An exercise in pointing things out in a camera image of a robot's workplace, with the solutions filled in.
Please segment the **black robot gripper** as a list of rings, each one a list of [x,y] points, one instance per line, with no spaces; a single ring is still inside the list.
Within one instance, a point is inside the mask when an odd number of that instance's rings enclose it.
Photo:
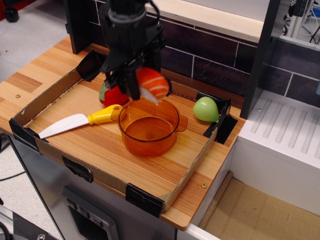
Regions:
[[[106,85],[132,100],[141,98],[136,69],[161,69],[164,27],[159,16],[148,21],[145,6],[100,6],[99,21],[109,55],[101,66]]]

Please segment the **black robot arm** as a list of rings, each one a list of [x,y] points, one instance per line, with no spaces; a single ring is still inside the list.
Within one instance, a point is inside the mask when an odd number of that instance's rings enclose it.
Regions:
[[[147,20],[145,5],[151,1],[109,0],[98,9],[98,17],[109,55],[100,70],[111,88],[118,86],[133,100],[141,98],[136,71],[146,66],[161,69],[161,49],[165,46],[164,30],[157,17]]]

